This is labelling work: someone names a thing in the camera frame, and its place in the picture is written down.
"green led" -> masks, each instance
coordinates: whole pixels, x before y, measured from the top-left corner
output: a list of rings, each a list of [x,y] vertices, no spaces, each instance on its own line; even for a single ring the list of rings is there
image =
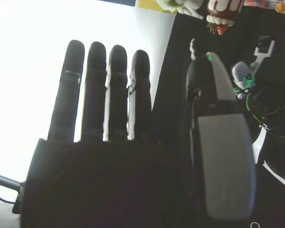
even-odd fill
[[[208,61],[209,61],[209,62],[212,62],[212,57],[211,57],[211,55],[207,55],[207,58],[208,58]]]

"metal rod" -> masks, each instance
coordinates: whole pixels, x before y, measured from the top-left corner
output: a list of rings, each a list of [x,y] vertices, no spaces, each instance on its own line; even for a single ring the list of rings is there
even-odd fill
[[[9,189],[18,191],[21,183],[0,175],[0,185]]]

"red object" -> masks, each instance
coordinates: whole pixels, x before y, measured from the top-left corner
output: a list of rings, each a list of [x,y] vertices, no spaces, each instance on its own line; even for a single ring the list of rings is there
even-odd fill
[[[223,35],[225,31],[227,30],[228,25],[219,25],[218,26],[218,34]]]

